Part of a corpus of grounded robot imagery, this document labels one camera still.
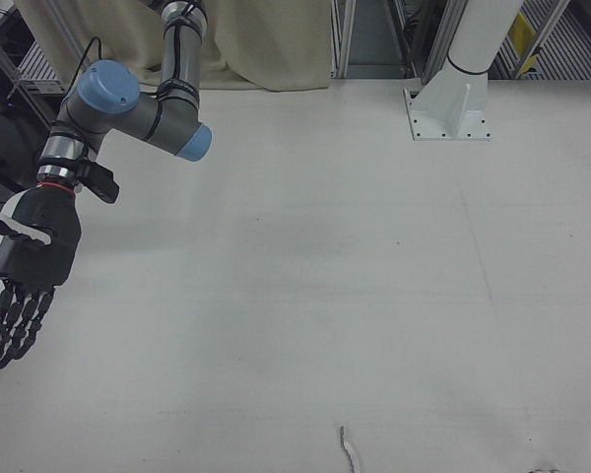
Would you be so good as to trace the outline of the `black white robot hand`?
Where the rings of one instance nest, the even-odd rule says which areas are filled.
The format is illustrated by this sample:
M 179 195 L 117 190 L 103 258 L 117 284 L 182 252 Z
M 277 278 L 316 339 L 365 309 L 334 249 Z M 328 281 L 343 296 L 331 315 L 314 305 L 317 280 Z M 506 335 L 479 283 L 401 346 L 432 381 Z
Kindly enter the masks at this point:
M 0 370 L 35 344 L 80 238 L 75 194 L 57 184 L 20 192 L 0 210 Z

